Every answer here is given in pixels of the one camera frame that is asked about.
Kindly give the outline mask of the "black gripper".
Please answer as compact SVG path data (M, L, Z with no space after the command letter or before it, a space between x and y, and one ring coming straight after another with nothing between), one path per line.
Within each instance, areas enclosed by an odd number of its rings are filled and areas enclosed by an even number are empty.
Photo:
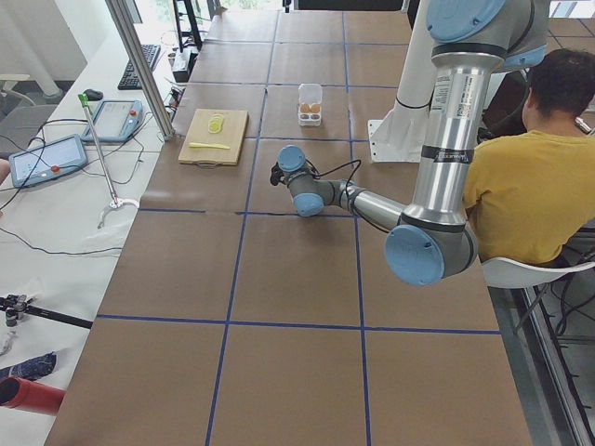
M271 168L270 183L272 184L272 186L284 184L284 171L278 164L275 164Z

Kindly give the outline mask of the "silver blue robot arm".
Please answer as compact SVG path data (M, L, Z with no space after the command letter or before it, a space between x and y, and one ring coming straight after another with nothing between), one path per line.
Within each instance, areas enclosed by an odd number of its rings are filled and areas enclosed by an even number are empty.
M386 117L420 147L410 204L324 179L294 145L279 152L271 183L288 188L301 216L335 205L384 229L385 258L403 282L430 285L464 271L478 246L462 194L490 77L540 62L548 20L546 1L420 3L407 57L420 61L423 91L398 98Z

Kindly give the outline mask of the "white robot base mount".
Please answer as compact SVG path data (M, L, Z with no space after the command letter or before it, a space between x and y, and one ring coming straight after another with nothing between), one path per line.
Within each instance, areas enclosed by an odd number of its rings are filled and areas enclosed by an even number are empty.
M434 41L426 25L429 5L428 0L418 4L393 108L383 120L368 122L375 163L420 161L436 79L436 68L431 62Z

